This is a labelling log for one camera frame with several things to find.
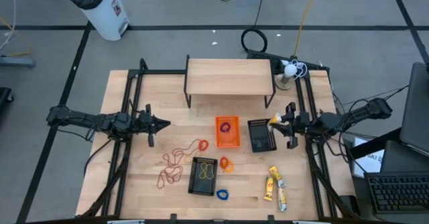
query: laptop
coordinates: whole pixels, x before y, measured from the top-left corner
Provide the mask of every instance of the laptop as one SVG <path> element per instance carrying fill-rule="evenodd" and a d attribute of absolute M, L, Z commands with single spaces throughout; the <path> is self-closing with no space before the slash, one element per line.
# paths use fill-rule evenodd
<path fill-rule="evenodd" d="M 413 64 L 400 139 L 407 147 L 429 156 L 429 74 L 426 65 Z"/>

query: paper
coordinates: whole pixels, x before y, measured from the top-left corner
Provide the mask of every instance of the paper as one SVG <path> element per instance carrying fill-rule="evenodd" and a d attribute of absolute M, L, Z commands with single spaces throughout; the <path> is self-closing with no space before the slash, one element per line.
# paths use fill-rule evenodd
<path fill-rule="evenodd" d="M 355 137 L 354 147 L 366 143 L 367 140 Z M 367 172 L 380 172 L 381 161 L 383 160 L 384 150 L 377 151 L 365 157 L 356 160 Z M 363 170 L 353 162 L 353 175 L 363 178 Z"/>

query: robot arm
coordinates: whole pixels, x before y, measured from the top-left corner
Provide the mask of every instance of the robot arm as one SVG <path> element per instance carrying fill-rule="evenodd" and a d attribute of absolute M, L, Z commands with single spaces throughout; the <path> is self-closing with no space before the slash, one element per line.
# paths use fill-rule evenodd
<path fill-rule="evenodd" d="M 107 134 L 110 139 L 118 141 L 124 141 L 134 133 L 147 133 L 149 146 L 153 147 L 153 134 L 169 126 L 170 122 L 151 115 L 149 104 L 146 105 L 145 111 L 137 112 L 139 114 L 136 118 L 132 118 L 127 113 L 91 115 L 70 110 L 66 106 L 56 106 L 50 109 L 46 121 L 49 126 L 76 125 L 93 129 Z"/>
<path fill-rule="evenodd" d="M 301 112 L 295 117 L 295 103 L 290 103 L 286 107 L 286 114 L 281 116 L 281 123 L 288 122 L 288 125 L 280 123 L 270 123 L 272 129 L 278 130 L 283 136 L 289 136 L 288 148 L 298 146 L 295 133 L 306 134 L 310 137 L 324 136 L 327 139 L 340 131 L 346 131 L 351 126 L 366 119 L 387 119 L 391 116 L 392 109 L 386 100 L 376 98 L 367 102 L 363 107 L 359 107 L 351 112 L 337 115 L 335 113 L 321 113 L 318 119 L 310 121 L 307 112 Z"/>

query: black plastic basket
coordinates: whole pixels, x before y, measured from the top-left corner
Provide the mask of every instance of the black plastic basket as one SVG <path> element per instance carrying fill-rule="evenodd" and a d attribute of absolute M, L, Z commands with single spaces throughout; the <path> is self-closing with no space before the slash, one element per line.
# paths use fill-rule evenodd
<path fill-rule="evenodd" d="M 254 153 L 277 150 L 274 133 L 268 131 L 268 121 L 269 119 L 258 119 L 247 122 L 252 152 Z"/>
<path fill-rule="evenodd" d="M 213 170 L 213 178 L 211 179 L 201 179 L 201 164 L 211 164 Z M 210 158 L 197 158 L 192 159 L 192 168 L 190 171 L 189 187 L 188 193 L 190 194 L 201 194 L 206 196 L 215 195 L 215 186 L 216 186 L 216 173 L 217 173 L 217 160 Z"/>

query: wooden tabletop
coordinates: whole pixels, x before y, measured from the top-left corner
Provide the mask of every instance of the wooden tabletop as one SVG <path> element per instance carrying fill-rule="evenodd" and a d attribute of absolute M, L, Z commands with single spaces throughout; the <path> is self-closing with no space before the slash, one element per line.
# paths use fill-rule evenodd
<path fill-rule="evenodd" d="M 328 77 L 325 71 L 310 71 L 317 109 L 335 112 Z M 114 113 L 121 109 L 127 71 L 112 71 L 106 88 L 101 113 Z M 306 108 L 309 109 L 305 83 L 302 81 Z M 152 113 L 172 122 L 155 138 L 155 147 L 149 148 L 145 134 L 133 138 L 131 158 L 121 209 L 123 219 L 169 219 L 176 213 L 179 219 L 253 219 L 266 220 L 274 215 L 276 220 L 317 219 L 316 206 L 304 139 L 298 136 L 299 145 L 293 150 L 286 148 L 288 138 L 275 132 L 277 151 L 255 154 L 251 151 L 247 121 L 270 118 L 276 112 L 284 114 L 286 105 L 298 98 L 295 88 L 277 91 L 268 109 L 258 96 L 207 96 L 192 98 L 192 108 L 186 105 L 183 93 L 184 75 L 145 75 L 139 109 L 151 104 Z M 240 117 L 241 147 L 218 149 L 216 147 L 215 116 L 237 115 Z M 188 194 L 191 165 L 181 161 L 184 168 L 179 182 L 157 188 L 158 174 L 166 167 L 163 154 L 171 154 L 174 148 L 187 148 L 194 139 L 207 139 L 208 149 L 202 157 L 228 157 L 235 163 L 232 173 L 217 173 L 216 189 L 227 189 L 229 200 Z M 92 152 L 106 142 L 106 135 L 95 136 Z M 335 152 L 338 144 L 331 143 Z M 326 147 L 330 179 L 339 195 L 355 194 L 348 165 L 341 157 L 332 156 Z M 85 212 L 106 185 L 113 144 L 97 154 L 88 166 L 76 214 Z M 263 199 L 268 168 L 276 165 L 286 181 L 288 210 L 278 211 L 277 190 L 272 202 Z M 324 214 L 329 216 L 326 192 L 320 185 Z M 113 190 L 110 213 L 113 212 L 117 190 Z"/>
<path fill-rule="evenodd" d="M 271 95 L 269 60 L 189 59 L 189 95 Z"/>

